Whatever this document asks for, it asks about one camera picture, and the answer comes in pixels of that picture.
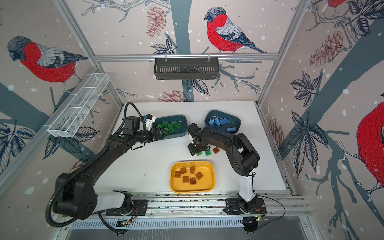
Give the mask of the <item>green two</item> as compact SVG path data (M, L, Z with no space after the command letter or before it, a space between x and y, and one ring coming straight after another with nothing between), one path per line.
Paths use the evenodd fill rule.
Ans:
M169 129L170 133L174 133L175 132L173 124L168 124L168 129Z

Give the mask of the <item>long green lego brick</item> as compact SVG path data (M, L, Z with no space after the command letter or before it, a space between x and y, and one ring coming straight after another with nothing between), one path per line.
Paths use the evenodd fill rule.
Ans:
M174 121L172 124L173 124L174 128L176 128L176 129L181 129L182 128L182 124L177 122L177 121Z

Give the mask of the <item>blue slope lego brick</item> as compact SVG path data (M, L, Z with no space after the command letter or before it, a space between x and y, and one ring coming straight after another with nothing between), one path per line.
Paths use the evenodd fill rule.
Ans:
M213 128L216 128L216 127L217 127L216 122L215 122L215 119L210 119L210 120L209 120L209 126L210 126L210 127L213 127Z

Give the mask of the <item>blue lego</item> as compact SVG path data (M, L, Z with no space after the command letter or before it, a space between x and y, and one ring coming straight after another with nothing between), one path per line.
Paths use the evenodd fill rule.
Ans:
M225 125L226 123L228 123L228 120L227 120L226 118L224 118L224 119L221 119L221 120L219 121L219 123L220 123L220 125L222 126L222 125Z

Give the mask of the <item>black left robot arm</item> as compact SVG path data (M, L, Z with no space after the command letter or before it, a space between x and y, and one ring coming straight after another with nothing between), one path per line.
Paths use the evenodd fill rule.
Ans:
M107 210L130 213L135 209L130 193L96 193L94 186L118 158L134 150L135 144L144 147L147 143L164 139L170 132L162 127L153 128L156 118L152 115L123 117L119 128L98 154L73 173L63 173L56 179L55 191L45 211L46 221L51 227L65 227L93 214L101 216Z

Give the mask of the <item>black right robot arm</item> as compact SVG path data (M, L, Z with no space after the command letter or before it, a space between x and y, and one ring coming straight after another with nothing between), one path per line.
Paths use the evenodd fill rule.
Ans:
M255 169L260 160L259 153L255 150L248 138L242 134L225 135L211 128L199 128L192 123L187 127L192 143L188 149L192 156L217 147L226 152L230 165L239 175L239 193L236 199L226 199L224 212L229 215L251 215L267 213L263 200L259 199L254 187Z

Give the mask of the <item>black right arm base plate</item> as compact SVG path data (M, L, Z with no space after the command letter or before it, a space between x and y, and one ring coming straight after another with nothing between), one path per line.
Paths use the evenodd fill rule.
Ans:
M237 199L226 199L223 211L229 215L266 215L265 202L259 197L246 202L240 196Z

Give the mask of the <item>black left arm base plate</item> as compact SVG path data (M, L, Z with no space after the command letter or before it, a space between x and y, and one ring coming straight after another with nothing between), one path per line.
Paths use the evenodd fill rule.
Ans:
M148 208L148 200L131 200L124 203L118 209L109 209L105 212L108 217L145 216Z

